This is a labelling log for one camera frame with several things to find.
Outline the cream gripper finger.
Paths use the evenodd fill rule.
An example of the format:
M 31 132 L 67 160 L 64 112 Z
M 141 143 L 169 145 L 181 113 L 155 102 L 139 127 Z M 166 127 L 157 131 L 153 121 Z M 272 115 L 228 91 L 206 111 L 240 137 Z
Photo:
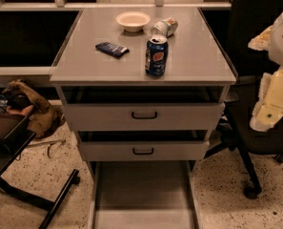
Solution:
M 283 117 L 283 66 L 275 73 L 264 73 L 260 81 L 258 101 L 250 120 L 252 129 L 267 132 Z
M 267 51 L 270 46 L 271 31 L 272 27 L 265 29 L 248 43 L 248 47 L 256 51 Z

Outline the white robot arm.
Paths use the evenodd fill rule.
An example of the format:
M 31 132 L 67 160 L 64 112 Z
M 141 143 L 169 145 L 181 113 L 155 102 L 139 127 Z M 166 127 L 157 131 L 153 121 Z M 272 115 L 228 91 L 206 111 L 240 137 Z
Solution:
M 249 42 L 248 47 L 267 51 L 269 59 L 279 65 L 273 74 L 263 74 L 250 121 L 252 129 L 267 132 L 283 117 L 283 11 L 271 26 Z

